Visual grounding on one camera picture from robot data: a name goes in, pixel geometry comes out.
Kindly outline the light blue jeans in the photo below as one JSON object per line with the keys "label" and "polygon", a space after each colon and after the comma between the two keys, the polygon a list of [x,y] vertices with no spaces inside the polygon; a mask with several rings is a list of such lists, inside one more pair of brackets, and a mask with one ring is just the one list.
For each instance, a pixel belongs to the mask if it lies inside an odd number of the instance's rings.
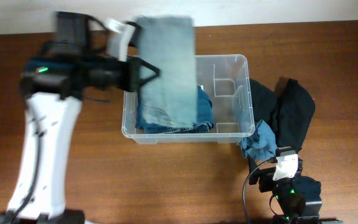
{"label": "light blue jeans", "polygon": [[138,96],[138,121],[187,128],[197,120],[198,90],[193,20],[185,16],[138,17],[138,56],[160,75]]}

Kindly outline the black garment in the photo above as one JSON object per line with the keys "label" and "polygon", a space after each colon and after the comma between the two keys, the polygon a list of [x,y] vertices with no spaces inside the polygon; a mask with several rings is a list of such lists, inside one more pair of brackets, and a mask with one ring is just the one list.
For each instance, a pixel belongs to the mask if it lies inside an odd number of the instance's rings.
{"label": "black garment", "polygon": [[278,99],[276,144],[302,149],[316,105],[312,96],[297,80],[289,79]]}
{"label": "black garment", "polygon": [[254,119],[263,120],[270,126],[276,122],[278,98],[276,94],[256,80],[250,79]]}

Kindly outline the dark blue jeans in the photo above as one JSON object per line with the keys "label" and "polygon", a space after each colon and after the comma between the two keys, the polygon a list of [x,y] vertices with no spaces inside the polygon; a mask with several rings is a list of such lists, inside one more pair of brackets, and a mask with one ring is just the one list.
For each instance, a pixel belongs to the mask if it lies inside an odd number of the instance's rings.
{"label": "dark blue jeans", "polygon": [[141,103],[138,101],[135,127],[145,134],[194,134],[208,133],[214,128],[213,104],[210,97],[198,85],[198,112],[197,120],[191,128],[172,128],[157,124],[150,124],[141,115]]}

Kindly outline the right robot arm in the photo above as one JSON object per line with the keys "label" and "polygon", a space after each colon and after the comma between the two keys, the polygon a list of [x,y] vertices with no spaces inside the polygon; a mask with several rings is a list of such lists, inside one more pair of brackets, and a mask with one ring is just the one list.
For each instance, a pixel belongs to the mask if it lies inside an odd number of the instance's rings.
{"label": "right robot arm", "polygon": [[284,177],[274,180],[273,175],[276,168],[262,169],[267,163],[277,163],[272,157],[260,164],[249,157],[249,175],[244,181],[242,193],[246,193],[248,185],[259,185],[262,193],[270,192],[270,201],[276,200],[282,210],[281,214],[274,213],[271,223],[292,223],[292,224],[323,224],[342,223],[336,218],[321,218],[319,211],[323,205],[321,200],[321,182],[311,177],[303,176],[303,161],[298,159],[298,169],[293,177]]}

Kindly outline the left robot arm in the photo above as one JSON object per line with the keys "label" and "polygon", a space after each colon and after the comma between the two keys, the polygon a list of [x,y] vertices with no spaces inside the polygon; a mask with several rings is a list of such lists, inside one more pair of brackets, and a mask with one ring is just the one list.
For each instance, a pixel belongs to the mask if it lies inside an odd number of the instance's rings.
{"label": "left robot arm", "polygon": [[24,147],[17,185],[0,223],[85,223],[84,212],[65,203],[68,155],[84,89],[114,86],[134,92],[148,82],[141,68],[149,69],[151,78],[160,75],[157,67],[127,53],[137,43],[140,25],[102,23],[107,41],[95,49],[90,30],[95,21],[87,14],[58,12],[54,38],[21,72]]}

